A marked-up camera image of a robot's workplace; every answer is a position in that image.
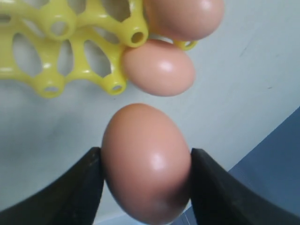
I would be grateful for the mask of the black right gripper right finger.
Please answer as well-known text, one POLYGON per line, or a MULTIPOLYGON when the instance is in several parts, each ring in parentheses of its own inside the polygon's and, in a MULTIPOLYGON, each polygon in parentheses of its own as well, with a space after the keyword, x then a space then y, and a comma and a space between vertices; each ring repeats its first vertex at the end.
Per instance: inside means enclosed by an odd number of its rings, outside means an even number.
POLYGON ((191 203, 199 225, 298 225, 300 218, 255 194, 203 149, 191 151, 191 203))

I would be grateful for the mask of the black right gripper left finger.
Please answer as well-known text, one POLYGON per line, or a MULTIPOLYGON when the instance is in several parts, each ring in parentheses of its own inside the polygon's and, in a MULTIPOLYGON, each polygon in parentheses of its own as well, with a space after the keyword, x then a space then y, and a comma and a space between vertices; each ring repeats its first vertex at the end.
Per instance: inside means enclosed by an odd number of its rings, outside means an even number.
POLYGON ((91 148, 55 182, 0 213, 2 225, 91 225, 101 201, 100 148, 91 148))

